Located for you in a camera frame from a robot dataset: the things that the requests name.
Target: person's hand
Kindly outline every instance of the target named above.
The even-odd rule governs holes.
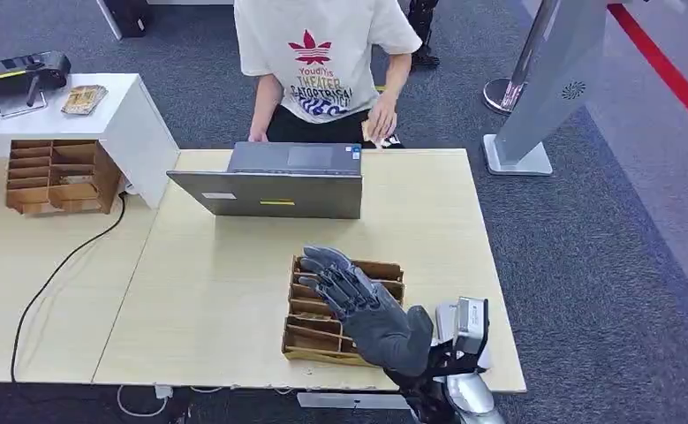
[[[299,282],[325,300],[364,360],[407,376],[425,371],[433,325],[423,307],[404,312],[382,284],[336,249],[306,246],[300,265],[315,277]]]
[[[250,128],[250,135],[247,137],[247,141],[268,142],[268,136],[265,130],[261,131]]]
[[[377,143],[389,137],[397,125],[396,98],[387,93],[380,95],[377,103],[369,111],[369,137]]]

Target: wooden organizer tray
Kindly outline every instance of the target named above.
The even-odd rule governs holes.
[[[120,169],[97,140],[14,140],[5,206],[20,214],[108,214]]]
[[[404,304],[404,271],[395,263],[353,261],[371,279],[381,283],[399,305]],[[288,360],[318,360],[343,365],[371,367],[357,353],[357,346],[333,311],[313,289],[299,283],[302,271],[294,256],[289,286],[289,313],[284,323],[282,353]]]

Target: laptop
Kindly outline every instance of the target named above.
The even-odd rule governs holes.
[[[240,142],[227,171],[167,175],[218,216],[359,219],[361,146]]]

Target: yellow sticker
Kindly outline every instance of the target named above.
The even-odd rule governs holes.
[[[292,199],[267,199],[261,201],[261,205],[266,206],[294,206]]]
[[[15,71],[15,72],[1,73],[0,74],[0,80],[2,80],[3,78],[15,77],[16,75],[22,75],[25,73],[26,73],[26,71]]]

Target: red floor stripe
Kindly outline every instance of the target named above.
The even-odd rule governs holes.
[[[688,81],[682,73],[666,58],[661,49],[648,37],[643,28],[624,8],[622,4],[610,4],[609,12],[614,16],[622,29],[630,36],[640,53],[645,57],[653,69],[661,76],[674,95],[688,109]]]

